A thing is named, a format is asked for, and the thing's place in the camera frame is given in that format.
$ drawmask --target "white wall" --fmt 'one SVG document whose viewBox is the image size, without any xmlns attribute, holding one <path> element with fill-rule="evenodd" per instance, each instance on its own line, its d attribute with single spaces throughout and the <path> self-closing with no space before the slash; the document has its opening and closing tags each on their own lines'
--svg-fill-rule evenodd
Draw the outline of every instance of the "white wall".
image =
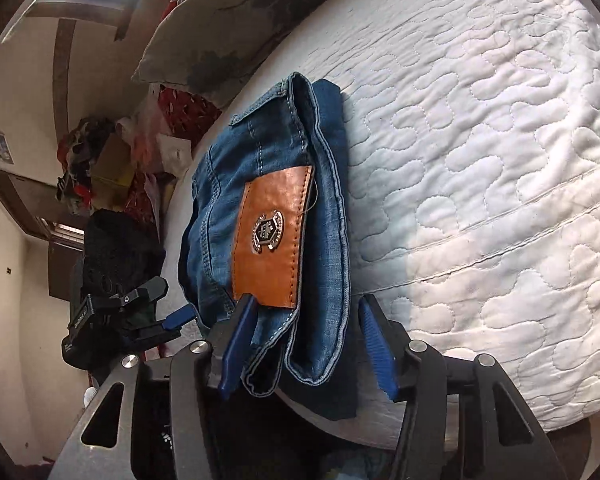
<svg viewBox="0 0 600 480">
<path fill-rule="evenodd" d="M 0 442 L 16 464 L 27 465 L 37 463 L 42 452 L 32 427 L 20 365 L 25 256 L 22 232 L 0 207 Z"/>
<path fill-rule="evenodd" d="M 15 163 L 0 168 L 53 186 L 62 175 L 51 91 L 57 27 L 56 18 L 24 18 L 0 44 L 0 131 Z"/>
<path fill-rule="evenodd" d="M 56 459 L 82 415 L 87 372 L 62 360 L 69 303 L 48 294 L 48 244 L 27 242 L 20 303 L 20 359 L 31 420 L 45 457 Z"/>
<path fill-rule="evenodd" d="M 117 120 L 133 113 L 148 85 L 132 83 L 131 76 L 168 3 L 139 0 L 122 41 L 113 41 L 113 27 L 76 23 L 69 60 L 69 129 L 90 114 Z"/>
</svg>

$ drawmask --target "leather patch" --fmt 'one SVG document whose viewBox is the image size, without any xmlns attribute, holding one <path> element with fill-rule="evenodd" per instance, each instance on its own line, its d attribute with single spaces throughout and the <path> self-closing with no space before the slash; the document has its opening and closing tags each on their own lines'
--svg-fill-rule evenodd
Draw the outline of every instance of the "leather patch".
<svg viewBox="0 0 600 480">
<path fill-rule="evenodd" d="M 234 299 L 295 308 L 311 166 L 274 171 L 244 186 L 232 253 Z"/>
</svg>

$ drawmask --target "screw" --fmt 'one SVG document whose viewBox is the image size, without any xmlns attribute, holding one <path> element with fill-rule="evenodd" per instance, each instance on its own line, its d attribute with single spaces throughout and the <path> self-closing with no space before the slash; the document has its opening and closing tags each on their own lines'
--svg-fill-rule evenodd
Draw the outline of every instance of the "screw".
<svg viewBox="0 0 600 480">
<path fill-rule="evenodd" d="M 478 355 L 478 362 L 482 366 L 489 367 L 489 366 L 493 366 L 494 364 L 496 364 L 496 359 L 491 357 L 489 354 L 480 354 L 480 355 Z"/>
<path fill-rule="evenodd" d="M 140 362 L 140 359 L 137 355 L 128 355 L 122 358 L 122 365 L 125 368 L 133 368 Z"/>
<path fill-rule="evenodd" d="M 413 352 L 424 352 L 427 349 L 427 344 L 419 339 L 414 339 L 409 342 L 409 348 Z"/>
<path fill-rule="evenodd" d="M 206 352 L 208 348 L 209 343 L 203 339 L 199 339 L 198 341 L 191 343 L 189 350 L 191 350 L 194 354 L 202 354 L 202 352 Z"/>
</svg>

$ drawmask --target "blue denim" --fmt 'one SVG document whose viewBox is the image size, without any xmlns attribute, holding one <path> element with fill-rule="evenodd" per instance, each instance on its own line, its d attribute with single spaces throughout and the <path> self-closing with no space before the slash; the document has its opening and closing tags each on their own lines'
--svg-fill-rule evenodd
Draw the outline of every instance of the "blue denim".
<svg viewBox="0 0 600 480">
<path fill-rule="evenodd" d="M 256 396 L 275 389 L 283 365 L 301 383 L 324 383 L 342 351 L 350 281 L 340 89 L 325 80 L 312 86 L 301 74 L 291 74 L 231 118 L 192 180 L 193 211 L 178 271 L 200 330 L 207 333 L 234 310 L 231 254 L 245 183 L 309 165 L 317 190 L 307 204 L 299 305 L 260 308 L 243 375 Z"/>
</svg>

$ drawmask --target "floral pillowcase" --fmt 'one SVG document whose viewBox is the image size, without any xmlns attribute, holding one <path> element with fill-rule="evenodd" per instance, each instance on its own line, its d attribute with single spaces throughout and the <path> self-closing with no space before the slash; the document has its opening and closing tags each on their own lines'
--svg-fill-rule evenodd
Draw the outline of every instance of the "floral pillowcase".
<svg viewBox="0 0 600 480">
<path fill-rule="evenodd" d="M 273 49 L 325 0 L 180 0 L 134 80 L 200 94 L 226 108 Z"/>
</svg>

